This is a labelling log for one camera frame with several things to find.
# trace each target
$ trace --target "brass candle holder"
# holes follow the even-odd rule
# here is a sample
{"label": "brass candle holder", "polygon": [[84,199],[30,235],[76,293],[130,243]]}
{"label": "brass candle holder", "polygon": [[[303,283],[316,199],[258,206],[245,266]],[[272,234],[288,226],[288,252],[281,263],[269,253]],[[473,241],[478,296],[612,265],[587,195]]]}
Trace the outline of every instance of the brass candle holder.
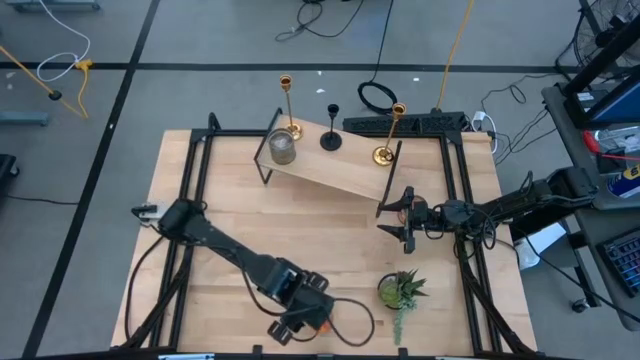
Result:
{"label": "brass candle holder", "polygon": [[393,104],[391,107],[393,113],[393,122],[391,123],[391,130],[389,130],[389,136],[387,136],[387,143],[384,146],[378,146],[373,150],[373,161],[380,166],[389,166],[393,163],[395,155],[389,148],[389,142],[393,136],[393,132],[396,129],[396,124],[400,120],[400,116],[406,114],[407,106],[402,103]]}
{"label": "brass candle holder", "polygon": [[293,135],[293,140],[300,140],[300,138],[302,138],[302,127],[299,124],[293,123],[293,115],[291,115],[291,98],[289,97],[289,90],[291,90],[292,82],[293,79],[291,79],[290,75],[280,76],[280,87],[282,87],[282,90],[284,90],[284,93],[287,96],[287,107],[289,108],[289,126],[287,126],[287,130],[289,130]]}

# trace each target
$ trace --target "succulent plant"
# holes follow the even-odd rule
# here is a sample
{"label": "succulent plant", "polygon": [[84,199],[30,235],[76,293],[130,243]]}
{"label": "succulent plant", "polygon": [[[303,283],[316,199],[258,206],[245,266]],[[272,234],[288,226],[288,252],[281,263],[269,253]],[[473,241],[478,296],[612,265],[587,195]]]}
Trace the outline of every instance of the succulent plant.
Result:
{"label": "succulent plant", "polygon": [[398,271],[395,276],[389,277],[380,284],[378,290],[380,299],[385,305],[397,309],[393,322],[393,338],[396,345],[400,345],[402,329],[404,328],[405,315],[417,308],[415,296],[427,296],[418,290],[424,286],[426,279],[414,281],[418,270]]}

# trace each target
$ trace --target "small plant pot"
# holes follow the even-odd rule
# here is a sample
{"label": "small plant pot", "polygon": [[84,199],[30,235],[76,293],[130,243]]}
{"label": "small plant pot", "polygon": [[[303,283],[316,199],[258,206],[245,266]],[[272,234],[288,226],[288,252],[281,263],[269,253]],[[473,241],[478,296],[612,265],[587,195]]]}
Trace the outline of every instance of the small plant pot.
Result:
{"label": "small plant pot", "polygon": [[384,306],[386,306],[387,308],[391,309],[391,310],[400,310],[400,308],[395,307],[395,306],[391,306],[391,305],[387,305],[385,304],[384,300],[382,300],[382,297],[380,296],[380,287],[382,286],[382,284],[389,279],[393,279],[396,277],[396,273],[389,273],[385,276],[382,277],[382,279],[380,279],[380,282],[378,282],[378,297],[380,298],[380,300],[382,301],[382,303],[384,304]]}

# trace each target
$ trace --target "fan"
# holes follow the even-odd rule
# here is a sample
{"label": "fan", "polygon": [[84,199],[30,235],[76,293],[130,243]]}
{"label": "fan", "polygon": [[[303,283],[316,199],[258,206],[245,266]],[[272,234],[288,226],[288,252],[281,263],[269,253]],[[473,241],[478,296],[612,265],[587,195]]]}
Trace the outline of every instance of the fan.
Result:
{"label": "fan", "polygon": [[[598,28],[592,27],[588,11],[591,11]],[[595,0],[588,9],[583,9],[578,22],[573,51],[578,66],[583,68],[636,16],[640,14],[640,0]],[[609,69],[601,74],[607,78],[622,78],[629,68],[640,64],[640,41],[636,42],[618,58],[620,68]]]}

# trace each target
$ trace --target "wooden table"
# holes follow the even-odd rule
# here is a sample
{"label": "wooden table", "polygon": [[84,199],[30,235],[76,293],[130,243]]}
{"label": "wooden table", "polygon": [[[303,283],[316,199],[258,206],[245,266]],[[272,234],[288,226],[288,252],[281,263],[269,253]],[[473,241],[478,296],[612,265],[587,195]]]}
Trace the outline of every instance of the wooden table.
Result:
{"label": "wooden table", "polygon": [[[170,204],[177,197],[189,135],[190,131],[182,130],[165,133],[149,201]],[[500,196],[488,137],[465,133],[463,138],[476,202]],[[333,333],[309,343],[292,341],[286,347],[280,346],[266,333],[274,319],[261,313],[251,302],[238,269],[211,250],[198,248],[179,350],[247,353],[253,345],[261,344],[266,353],[397,354],[393,343],[394,312],[382,306],[376,286],[387,273],[419,269],[418,276],[427,279],[424,291],[429,297],[418,299],[418,309],[406,321],[401,346],[407,347],[411,355],[471,355],[462,280],[452,252],[453,236],[445,234],[440,240],[428,240],[416,232],[417,249],[405,255],[395,238],[376,229],[378,223],[399,222],[395,214],[383,213],[376,219],[374,200],[277,172],[265,186],[253,163],[260,140],[257,137],[214,139],[204,196],[209,205],[206,216],[216,227],[254,251],[285,257],[304,269],[324,275],[330,282],[329,294],[365,303],[376,319],[375,335],[361,348],[343,344]],[[462,194],[453,147],[451,157],[457,193]],[[437,140],[403,139],[389,201],[398,199],[406,185],[414,186],[416,194],[423,196],[430,206],[446,200]],[[511,241],[506,228],[499,229],[498,235],[501,240]],[[156,238],[152,230],[140,230],[132,268]],[[140,268],[133,292],[132,329],[157,300],[166,249],[167,242],[164,242]],[[523,342],[535,348],[513,250],[497,244],[485,254],[496,307]],[[259,300],[270,309],[281,310],[264,297]],[[482,311],[479,313],[484,348],[489,349],[485,318]],[[161,343],[167,343],[172,314],[171,309],[165,315]],[[333,316],[336,327],[352,341],[362,340],[369,331],[366,314],[354,305],[338,303]],[[114,345],[124,341],[123,323],[124,298],[113,334]],[[309,333],[303,329],[300,336]]]}

